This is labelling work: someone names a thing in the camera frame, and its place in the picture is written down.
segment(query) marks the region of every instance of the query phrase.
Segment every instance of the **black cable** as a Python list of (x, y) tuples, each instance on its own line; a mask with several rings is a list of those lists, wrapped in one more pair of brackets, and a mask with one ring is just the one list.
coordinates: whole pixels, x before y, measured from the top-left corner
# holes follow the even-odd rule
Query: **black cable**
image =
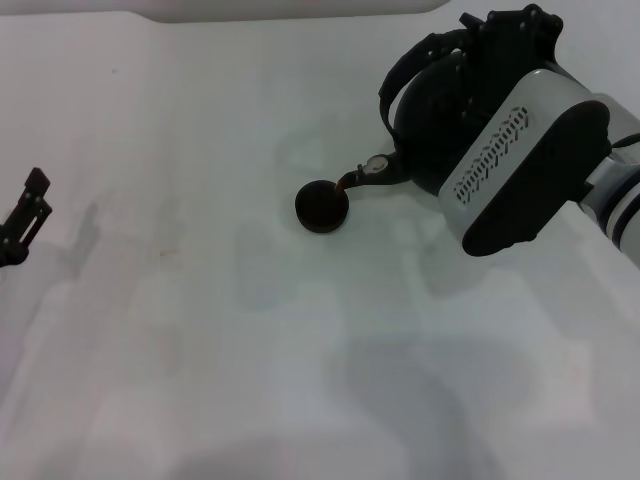
[(611, 148), (625, 148), (630, 147), (634, 143), (640, 142), (640, 133), (634, 133), (633, 135), (629, 135), (628, 137), (624, 137), (622, 140), (618, 140), (616, 143), (611, 145)]

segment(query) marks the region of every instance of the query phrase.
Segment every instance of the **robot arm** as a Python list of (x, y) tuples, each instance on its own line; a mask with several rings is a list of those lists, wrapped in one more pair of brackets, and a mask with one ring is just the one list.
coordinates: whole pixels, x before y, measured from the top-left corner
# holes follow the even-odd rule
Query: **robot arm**
[(429, 35), (391, 69), (380, 113), (396, 152), (336, 190), (411, 179), (438, 196), (474, 256), (535, 239), (573, 201), (640, 267), (640, 120), (556, 63), (559, 17), (529, 5), (460, 21), (465, 29)]

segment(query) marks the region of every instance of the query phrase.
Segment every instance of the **ventilation slots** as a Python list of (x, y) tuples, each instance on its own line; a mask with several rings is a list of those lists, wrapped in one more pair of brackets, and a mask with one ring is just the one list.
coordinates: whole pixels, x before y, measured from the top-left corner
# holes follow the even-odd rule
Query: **ventilation slots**
[(500, 164), (500, 157), (509, 153), (509, 145), (516, 143), (522, 130), (529, 128), (529, 112), (524, 107), (515, 107), (498, 131), (491, 136), (488, 145), (482, 148), (480, 156), (473, 160), (460, 181), (453, 187), (458, 200), (466, 205), (481, 184), (489, 179), (489, 172)]

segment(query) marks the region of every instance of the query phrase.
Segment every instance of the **black puck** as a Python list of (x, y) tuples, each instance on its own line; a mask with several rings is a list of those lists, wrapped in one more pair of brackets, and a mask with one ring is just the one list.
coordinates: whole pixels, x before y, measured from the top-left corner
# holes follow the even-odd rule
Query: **black puck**
[(349, 211), (349, 197), (336, 192), (336, 184), (316, 180), (306, 184), (296, 195), (296, 214), (304, 228), (314, 233), (331, 233), (344, 223)]

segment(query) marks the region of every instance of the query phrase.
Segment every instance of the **white backdrop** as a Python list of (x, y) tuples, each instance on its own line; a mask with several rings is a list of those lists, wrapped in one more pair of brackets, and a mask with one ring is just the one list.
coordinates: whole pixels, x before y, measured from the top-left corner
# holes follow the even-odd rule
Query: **white backdrop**
[(447, 0), (0, 0), (0, 15), (124, 10), (161, 22), (426, 12)]

